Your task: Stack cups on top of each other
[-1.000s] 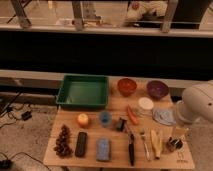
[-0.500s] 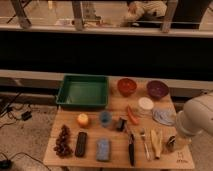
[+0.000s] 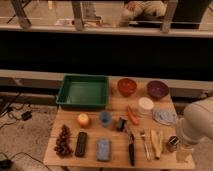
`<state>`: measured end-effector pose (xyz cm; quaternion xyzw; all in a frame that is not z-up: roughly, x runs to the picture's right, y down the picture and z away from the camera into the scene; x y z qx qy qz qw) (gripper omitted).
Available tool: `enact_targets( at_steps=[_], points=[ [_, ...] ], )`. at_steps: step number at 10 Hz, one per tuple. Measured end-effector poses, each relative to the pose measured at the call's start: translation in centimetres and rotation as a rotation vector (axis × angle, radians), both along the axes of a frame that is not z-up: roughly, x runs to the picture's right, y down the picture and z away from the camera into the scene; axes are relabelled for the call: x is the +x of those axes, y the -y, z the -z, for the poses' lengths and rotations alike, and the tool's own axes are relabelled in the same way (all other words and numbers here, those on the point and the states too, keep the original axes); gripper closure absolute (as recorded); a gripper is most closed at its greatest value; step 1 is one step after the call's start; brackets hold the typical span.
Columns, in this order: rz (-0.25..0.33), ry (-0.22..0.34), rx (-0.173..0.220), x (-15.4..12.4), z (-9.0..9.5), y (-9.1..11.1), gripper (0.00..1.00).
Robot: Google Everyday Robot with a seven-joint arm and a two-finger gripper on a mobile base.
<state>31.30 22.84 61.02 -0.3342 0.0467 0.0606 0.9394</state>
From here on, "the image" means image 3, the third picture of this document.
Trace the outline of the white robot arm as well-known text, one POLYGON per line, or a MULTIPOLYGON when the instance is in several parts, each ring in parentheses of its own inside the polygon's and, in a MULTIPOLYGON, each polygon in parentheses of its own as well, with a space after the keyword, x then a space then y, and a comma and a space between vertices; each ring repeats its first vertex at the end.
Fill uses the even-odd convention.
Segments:
POLYGON ((176 160, 180 163, 185 162, 194 146, 206 137, 213 140, 213 98, 188 104, 177 122, 176 135, 179 139, 176 160))

